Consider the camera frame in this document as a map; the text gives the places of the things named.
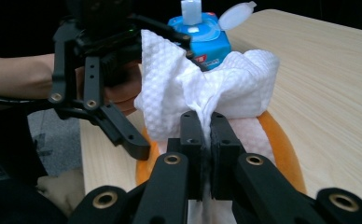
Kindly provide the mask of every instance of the folded cloth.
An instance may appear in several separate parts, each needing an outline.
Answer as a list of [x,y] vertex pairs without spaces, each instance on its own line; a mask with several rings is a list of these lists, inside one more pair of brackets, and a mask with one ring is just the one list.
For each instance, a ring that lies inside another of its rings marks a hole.
[[[144,113],[146,138],[152,145],[150,160],[139,162],[137,172],[144,173],[146,169],[149,175],[156,157],[166,152],[167,139],[179,137],[180,116],[189,110],[196,111],[207,146],[211,115],[215,111],[230,120],[246,151],[276,163],[271,141],[258,119],[272,97],[279,67],[274,54],[260,49],[233,51],[220,66],[202,72],[186,58],[183,49],[169,40],[147,30],[142,31],[142,38],[143,86],[134,104]],[[230,202],[211,200],[207,190],[202,203],[189,202],[188,223],[235,220]]]

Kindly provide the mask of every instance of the light wood surface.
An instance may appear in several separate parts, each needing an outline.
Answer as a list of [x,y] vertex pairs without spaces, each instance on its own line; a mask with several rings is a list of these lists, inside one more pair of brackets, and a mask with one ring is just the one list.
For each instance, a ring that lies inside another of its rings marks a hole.
[[[297,152],[308,194],[338,187],[362,198],[362,31],[265,10],[227,34],[234,50],[280,58],[269,111]],[[141,127],[141,114],[131,120]],[[81,145],[86,192],[134,187],[135,161],[85,120]]]

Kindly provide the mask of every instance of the human hand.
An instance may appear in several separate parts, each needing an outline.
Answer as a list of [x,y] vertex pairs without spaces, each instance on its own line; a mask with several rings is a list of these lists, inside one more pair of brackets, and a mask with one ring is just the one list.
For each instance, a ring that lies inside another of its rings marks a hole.
[[[104,87],[104,103],[108,105],[112,102],[125,116],[128,116],[136,110],[134,99],[141,91],[141,71],[138,62],[127,63],[122,69],[125,70],[127,76],[122,83]],[[78,98],[82,98],[84,68],[80,67],[76,72]]]

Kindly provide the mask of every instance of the white lid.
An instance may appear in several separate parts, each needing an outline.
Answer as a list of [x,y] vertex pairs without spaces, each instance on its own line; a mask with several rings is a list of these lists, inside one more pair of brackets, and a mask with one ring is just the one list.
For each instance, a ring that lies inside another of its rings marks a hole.
[[249,2],[240,3],[231,7],[219,18],[219,27],[224,31],[235,28],[250,17],[256,6],[257,4],[255,2]]

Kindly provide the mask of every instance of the forearm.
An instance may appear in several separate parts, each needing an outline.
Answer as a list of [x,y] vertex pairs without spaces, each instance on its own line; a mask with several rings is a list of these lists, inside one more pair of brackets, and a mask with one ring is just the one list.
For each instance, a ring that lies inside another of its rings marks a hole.
[[0,96],[47,98],[52,84],[53,60],[53,54],[0,58]]

